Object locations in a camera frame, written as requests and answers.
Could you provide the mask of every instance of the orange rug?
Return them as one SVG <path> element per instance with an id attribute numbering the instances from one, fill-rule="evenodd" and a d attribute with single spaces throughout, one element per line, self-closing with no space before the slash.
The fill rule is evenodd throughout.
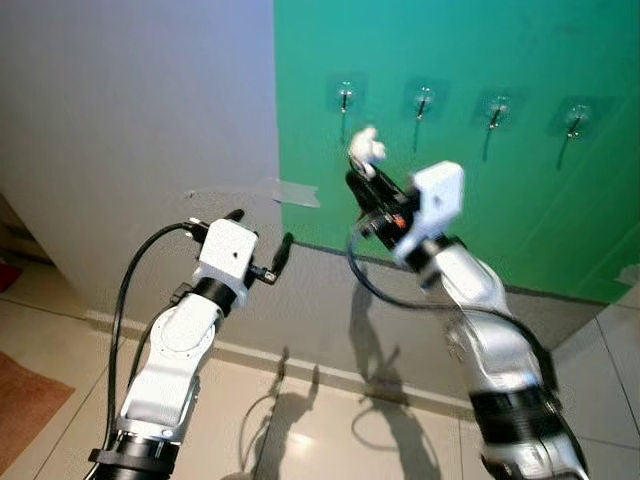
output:
<path id="1" fill-rule="evenodd" d="M 0 475 L 74 392 L 0 352 Z"/>

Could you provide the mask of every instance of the adhesive hook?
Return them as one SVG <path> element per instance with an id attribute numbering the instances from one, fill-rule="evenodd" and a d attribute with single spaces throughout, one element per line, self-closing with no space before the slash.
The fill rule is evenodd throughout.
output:
<path id="1" fill-rule="evenodd" d="M 589 119 L 590 109 L 587 105 L 576 105 L 567 114 L 566 123 L 569 127 L 567 138 L 578 138 L 580 131 L 578 128 Z"/>
<path id="2" fill-rule="evenodd" d="M 500 117 L 509 111 L 509 98 L 499 96 L 491 104 L 491 120 L 489 121 L 489 129 L 494 130 L 500 126 Z"/>
<path id="3" fill-rule="evenodd" d="M 353 86 L 351 82 L 342 82 L 338 90 L 338 97 L 340 98 L 340 111 L 345 114 L 347 113 L 347 107 L 353 101 Z"/>
<path id="4" fill-rule="evenodd" d="M 422 117 L 426 110 L 428 109 L 431 102 L 435 97 L 435 92 L 432 88 L 422 87 L 420 92 L 416 97 L 416 103 L 418 105 L 418 113 L 416 115 L 416 120 L 422 120 Z"/>

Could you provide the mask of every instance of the green backdrop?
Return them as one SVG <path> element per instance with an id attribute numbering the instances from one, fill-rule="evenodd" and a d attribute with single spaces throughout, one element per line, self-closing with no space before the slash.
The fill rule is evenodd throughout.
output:
<path id="1" fill-rule="evenodd" d="M 344 249 L 358 213 L 346 145 L 373 124 L 401 185 L 441 160 L 465 168 L 452 231 L 506 283 L 615 300 L 620 270 L 640 263 L 638 18 L 637 0 L 276 0 L 281 178 L 317 186 L 321 203 L 283 205 L 285 228 Z M 346 144 L 341 79 L 355 89 Z M 436 97 L 416 130 L 425 82 Z M 483 98 L 502 91 L 511 112 L 484 150 Z M 591 119 L 558 169 L 572 102 Z"/>

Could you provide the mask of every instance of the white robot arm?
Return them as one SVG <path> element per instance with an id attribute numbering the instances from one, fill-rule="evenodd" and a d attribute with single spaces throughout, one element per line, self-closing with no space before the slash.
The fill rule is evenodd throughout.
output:
<path id="1" fill-rule="evenodd" d="M 105 445 L 92 451 L 95 467 L 86 479 L 167 480 L 173 472 L 198 398 L 198 372 L 216 332 L 232 309 L 247 304 L 253 282 L 273 285 L 289 257 L 291 234 L 270 269 L 253 265 L 258 235 L 238 223 L 242 215 L 236 210 L 211 225 L 196 219 L 180 225 L 202 245 L 194 287 L 181 290 L 174 306 L 153 322 L 147 362 L 130 384 Z"/>
<path id="2" fill-rule="evenodd" d="M 447 322 L 445 339 L 482 431 L 485 467 L 496 479 L 586 480 L 580 445 L 555 396 L 549 352 L 514 319 L 496 273 L 444 233 L 462 209 L 462 168 L 442 162 L 422 170 L 413 175 L 405 193 L 369 162 L 372 148 L 363 143 L 374 141 L 375 134 L 356 135 L 349 151 L 351 165 L 359 168 L 347 174 L 347 184 L 370 219 L 354 238 L 375 234 L 396 263 L 418 275 L 424 288 L 441 278 L 464 313 Z M 358 270 L 353 247 L 352 242 L 352 270 L 374 294 L 399 306 L 429 308 L 404 304 L 379 291 Z"/>

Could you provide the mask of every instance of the white joint housing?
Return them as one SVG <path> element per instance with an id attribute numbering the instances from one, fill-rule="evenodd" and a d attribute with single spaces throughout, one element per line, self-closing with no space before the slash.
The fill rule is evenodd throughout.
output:
<path id="1" fill-rule="evenodd" d="M 440 162 L 413 176 L 413 186 L 420 192 L 420 210 L 413 225 L 393 250 L 399 264 L 427 238 L 442 235 L 449 223 L 462 211 L 464 171 L 453 162 Z"/>
<path id="2" fill-rule="evenodd" d="M 216 220 L 209 226 L 193 272 L 193 282 L 201 278 L 213 278 L 224 283 L 236 294 L 234 308 L 247 304 L 247 287 L 244 277 L 251 263 L 258 236 L 251 230 L 231 220 Z"/>

